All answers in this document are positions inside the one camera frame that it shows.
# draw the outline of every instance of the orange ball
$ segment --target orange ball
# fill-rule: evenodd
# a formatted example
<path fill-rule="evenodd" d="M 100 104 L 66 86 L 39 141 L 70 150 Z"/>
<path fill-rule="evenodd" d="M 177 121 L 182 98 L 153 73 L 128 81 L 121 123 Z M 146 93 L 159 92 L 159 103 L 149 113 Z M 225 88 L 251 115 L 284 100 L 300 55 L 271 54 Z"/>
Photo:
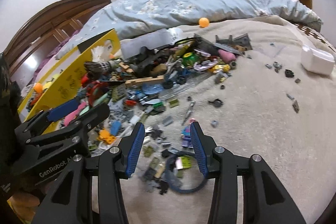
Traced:
<path fill-rule="evenodd" d="M 207 19 L 206 17 L 202 17 L 202 18 L 199 19 L 198 24 L 199 24 L 202 28 L 205 28 L 205 27 L 208 27 L 208 26 L 209 26 L 210 21 L 209 21 L 209 19 Z"/>
<path fill-rule="evenodd" d="M 43 91 L 43 86 L 41 83 L 36 83 L 34 85 L 34 90 L 38 93 L 38 94 L 41 94 L 42 91 Z"/>

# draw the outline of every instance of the metal screw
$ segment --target metal screw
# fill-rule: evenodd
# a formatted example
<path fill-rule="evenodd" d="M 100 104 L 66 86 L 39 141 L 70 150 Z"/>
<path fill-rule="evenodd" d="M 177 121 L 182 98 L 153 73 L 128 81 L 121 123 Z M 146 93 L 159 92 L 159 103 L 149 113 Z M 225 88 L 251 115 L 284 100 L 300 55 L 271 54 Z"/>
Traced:
<path fill-rule="evenodd" d="M 215 147 L 215 151 L 216 151 L 217 153 L 223 153 L 223 152 L 225 151 L 225 149 L 224 149 L 224 147 L 222 147 L 222 146 L 216 146 L 216 147 Z"/>
<path fill-rule="evenodd" d="M 254 161 L 261 161 L 261 156 L 260 155 L 258 155 L 258 154 L 254 154 L 253 156 L 252 156 L 252 159 L 254 160 Z"/>
<path fill-rule="evenodd" d="M 72 142 L 73 142 L 73 143 L 78 143 L 79 140 L 80 140 L 80 137 L 79 137 L 79 136 L 75 136 L 75 137 L 72 138 Z"/>
<path fill-rule="evenodd" d="M 82 155 L 74 155 L 72 158 L 74 161 L 80 161 L 82 159 Z"/>
<path fill-rule="evenodd" d="M 119 152 L 119 148 L 116 146 L 113 146 L 110 148 L 110 153 L 117 154 Z"/>

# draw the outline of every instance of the white toy piece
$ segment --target white toy piece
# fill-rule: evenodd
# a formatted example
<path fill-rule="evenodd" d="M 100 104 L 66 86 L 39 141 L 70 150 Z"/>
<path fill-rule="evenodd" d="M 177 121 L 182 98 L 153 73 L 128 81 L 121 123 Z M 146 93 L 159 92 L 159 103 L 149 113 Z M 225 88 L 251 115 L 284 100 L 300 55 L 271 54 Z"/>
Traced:
<path fill-rule="evenodd" d="M 301 64 L 311 72 L 330 75 L 334 68 L 335 59 L 328 52 L 304 45 L 301 52 Z"/>

